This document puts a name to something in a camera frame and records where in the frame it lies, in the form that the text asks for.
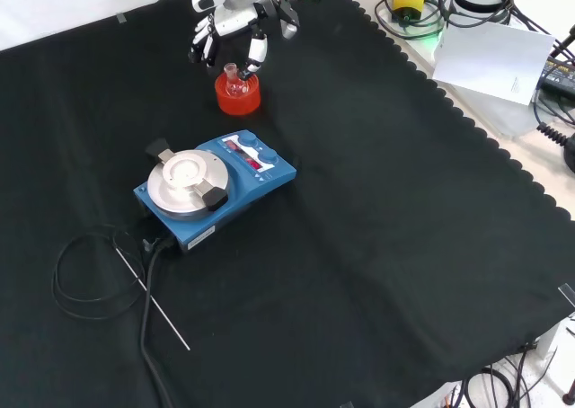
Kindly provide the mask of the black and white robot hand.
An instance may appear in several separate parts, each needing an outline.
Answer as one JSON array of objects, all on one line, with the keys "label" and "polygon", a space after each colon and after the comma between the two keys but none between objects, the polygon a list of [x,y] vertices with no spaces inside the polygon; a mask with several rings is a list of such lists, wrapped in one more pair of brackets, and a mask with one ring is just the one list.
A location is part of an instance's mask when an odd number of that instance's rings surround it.
[{"label": "black and white robot hand", "polygon": [[195,12],[206,16],[194,29],[189,61],[212,67],[222,40],[249,32],[252,36],[248,57],[237,76],[242,81],[251,78],[267,56],[267,36],[260,29],[260,19],[271,15],[272,0],[191,0],[191,3]]}]

